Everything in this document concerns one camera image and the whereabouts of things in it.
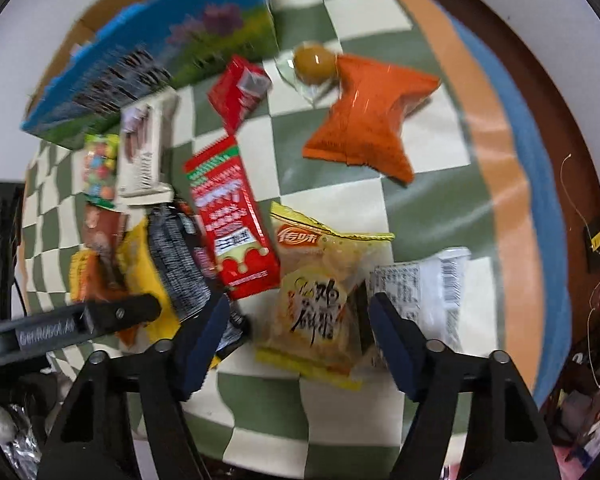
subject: checkered tablecloth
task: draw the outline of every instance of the checkered tablecloth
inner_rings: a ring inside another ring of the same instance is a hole
[[[404,148],[416,172],[402,186],[367,167],[308,160],[301,149],[337,99],[313,108],[280,79],[238,133],[240,153],[263,218],[271,201],[291,206],[347,232],[396,235],[387,263],[467,246],[459,333],[465,352],[504,348],[533,387],[542,350],[542,269],[529,205],[529,184],[512,132],[488,78],[430,0],[271,0],[280,49],[303,41],[440,76],[442,86],[403,124]],[[217,78],[179,91],[165,171],[188,197],[184,162],[223,135],[206,98]],[[68,269],[80,248],[83,152],[42,142],[27,177],[24,259],[32,312],[69,301]],[[142,216],[132,212],[132,224]],[[242,300],[256,337],[276,291]],[[74,378],[103,348],[125,352],[115,336],[54,352]],[[142,433],[141,410],[131,418]],[[448,462],[461,455],[470,398],[461,396]],[[238,466],[290,478],[384,477],[398,455],[416,406],[387,374],[359,392],[340,390],[254,360],[241,347],[184,403],[198,449]]]

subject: screw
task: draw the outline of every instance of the screw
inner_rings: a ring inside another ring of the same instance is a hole
[[[171,347],[173,346],[173,343],[171,342],[170,339],[160,339],[160,341],[158,341],[155,344],[155,351],[157,352],[168,352],[169,350],[171,350]]]
[[[89,356],[89,362],[92,365],[97,365],[103,362],[104,359],[106,359],[107,357],[109,356],[104,350],[96,350],[93,354]]]
[[[427,350],[435,353],[442,352],[445,349],[445,344],[438,339],[429,339],[426,346]]]
[[[505,364],[508,363],[511,358],[509,357],[509,354],[507,354],[506,352],[503,352],[502,350],[496,350],[493,354],[492,354],[493,358],[496,359],[497,362],[499,362],[500,364]]]

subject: red snack package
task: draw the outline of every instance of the red snack package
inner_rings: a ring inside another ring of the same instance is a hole
[[[231,298],[277,287],[280,263],[262,227],[235,137],[227,136],[194,155],[184,170]]]
[[[259,66],[233,56],[209,91],[209,102],[222,117],[224,129],[233,135],[244,118],[255,110],[271,88],[271,79]]]

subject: brown floor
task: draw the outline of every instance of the brown floor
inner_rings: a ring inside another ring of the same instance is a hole
[[[507,25],[480,0],[436,0],[447,12],[474,32],[494,51],[511,74],[536,119],[542,140],[551,158],[558,197],[567,229],[569,292],[573,305],[573,342],[586,336],[589,296],[600,280],[600,270],[587,273],[582,238],[583,224],[560,186],[560,165],[571,199],[587,219],[600,216],[600,184],[567,105],[538,60]],[[599,317],[592,316],[592,324]]]

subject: yellow snack bag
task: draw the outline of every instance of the yellow snack bag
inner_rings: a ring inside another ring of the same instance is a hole
[[[394,235],[339,233],[275,202],[270,215],[282,278],[264,347],[347,375],[362,356],[356,291]]]
[[[126,234],[117,250],[118,265],[131,294],[153,294],[160,303],[160,316],[146,327],[151,343],[172,339],[180,328],[178,317],[171,307],[146,242],[146,217]]]

